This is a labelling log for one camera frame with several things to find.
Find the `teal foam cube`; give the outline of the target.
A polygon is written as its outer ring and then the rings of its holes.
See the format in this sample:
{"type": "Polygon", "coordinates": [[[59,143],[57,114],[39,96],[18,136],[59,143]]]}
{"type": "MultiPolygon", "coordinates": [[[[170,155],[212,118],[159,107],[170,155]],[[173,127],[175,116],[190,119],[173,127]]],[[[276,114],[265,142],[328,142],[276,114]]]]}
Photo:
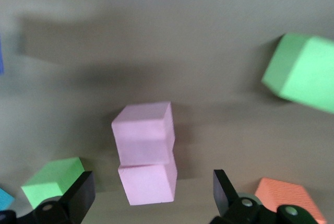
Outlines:
{"type": "Polygon", "coordinates": [[[7,210],[15,198],[0,188],[0,211],[7,210]]]}

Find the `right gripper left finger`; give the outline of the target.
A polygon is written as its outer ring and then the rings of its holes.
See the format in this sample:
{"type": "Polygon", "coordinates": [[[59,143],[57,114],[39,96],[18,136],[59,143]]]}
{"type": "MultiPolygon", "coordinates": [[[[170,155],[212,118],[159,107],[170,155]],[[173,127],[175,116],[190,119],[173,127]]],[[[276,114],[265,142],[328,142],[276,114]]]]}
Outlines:
{"type": "Polygon", "coordinates": [[[81,224],[96,196],[94,174],[83,172],[63,196],[44,200],[28,214],[0,211],[0,224],[81,224]]]}

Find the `orange foam cube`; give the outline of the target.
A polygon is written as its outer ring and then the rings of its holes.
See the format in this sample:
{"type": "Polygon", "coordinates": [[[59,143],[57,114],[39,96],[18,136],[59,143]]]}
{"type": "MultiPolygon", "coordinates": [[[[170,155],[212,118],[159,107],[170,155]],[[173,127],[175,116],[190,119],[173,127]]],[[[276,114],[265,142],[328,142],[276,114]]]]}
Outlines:
{"type": "Polygon", "coordinates": [[[276,212],[280,205],[296,205],[306,209],[318,224],[327,224],[326,218],[301,185],[263,177],[255,196],[270,211],[276,212]]]}

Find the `green foam cube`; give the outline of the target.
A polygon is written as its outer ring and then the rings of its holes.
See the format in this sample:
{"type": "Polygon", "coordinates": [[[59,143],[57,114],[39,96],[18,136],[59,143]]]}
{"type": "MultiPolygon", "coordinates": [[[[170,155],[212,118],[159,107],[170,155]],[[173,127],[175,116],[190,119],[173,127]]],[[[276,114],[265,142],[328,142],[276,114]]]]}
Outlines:
{"type": "Polygon", "coordinates": [[[48,198],[64,195],[84,171],[78,157],[51,161],[21,188],[31,207],[35,209],[48,198]]]}
{"type": "Polygon", "coordinates": [[[282,99],[334,114],[334,40],[285,34],[261,82],[282,99]]]}

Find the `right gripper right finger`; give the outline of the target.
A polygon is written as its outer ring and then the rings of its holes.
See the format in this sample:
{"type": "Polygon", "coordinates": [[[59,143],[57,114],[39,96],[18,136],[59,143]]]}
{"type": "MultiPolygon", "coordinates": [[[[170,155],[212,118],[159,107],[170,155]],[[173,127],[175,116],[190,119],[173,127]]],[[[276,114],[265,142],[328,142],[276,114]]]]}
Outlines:
{"type": "Polygon", "coordinates": [[[210,224],[318,224],[300,206],[283,204],[273,212],[251,197],[239,196],[222,169],[213,171],[213,197],[220,215],[210,224]]]}

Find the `brown table cover sheet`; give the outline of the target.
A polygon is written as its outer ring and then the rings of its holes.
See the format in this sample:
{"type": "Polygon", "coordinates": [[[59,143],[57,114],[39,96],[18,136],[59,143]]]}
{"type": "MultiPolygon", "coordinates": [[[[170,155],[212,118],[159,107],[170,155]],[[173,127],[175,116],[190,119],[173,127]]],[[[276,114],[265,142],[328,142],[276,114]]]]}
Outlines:
{"type": "Polygon", "coordinates": [[[80,157],[97,195],[83,224],[207,224],[212,173],[238,192],[262,177],[303,185],[334,224],[334,114],[274,96],[261,77],[288,32],[334,40],[334,0],[0,0],[0,187],[80,157]],[[171,101],[171,203],[130,206],[112,120],[171,101]]]}

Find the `purple foam cube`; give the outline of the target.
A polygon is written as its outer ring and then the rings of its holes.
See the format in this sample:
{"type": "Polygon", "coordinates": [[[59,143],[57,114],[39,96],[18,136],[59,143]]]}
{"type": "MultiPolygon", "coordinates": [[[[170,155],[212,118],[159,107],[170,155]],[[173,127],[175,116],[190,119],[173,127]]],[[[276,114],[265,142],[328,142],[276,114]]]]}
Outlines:
{"type": "Polygon", "coordinates": [[[2,40],[0,36],[0,75],[4,73],[4,61],[3,61],[3,51],[2,51],[2,40]]]}

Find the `pink foam cube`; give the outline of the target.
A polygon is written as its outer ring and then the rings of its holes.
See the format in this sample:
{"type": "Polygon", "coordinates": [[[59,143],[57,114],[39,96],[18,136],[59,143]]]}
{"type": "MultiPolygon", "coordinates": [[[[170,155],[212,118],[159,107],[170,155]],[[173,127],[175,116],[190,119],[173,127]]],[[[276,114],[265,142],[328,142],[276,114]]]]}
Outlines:
{"type": "Polygon", "coordinates": [[[177,180],[174,157],[166,164],[119,166],[118,174],[131,206],[174,201],[177,180]]]}
{"type": "Polygon", "coordinates": [[[127,105],[111,127],[121,165],[170,162],[175,142],[170,101],[127,105]]]}

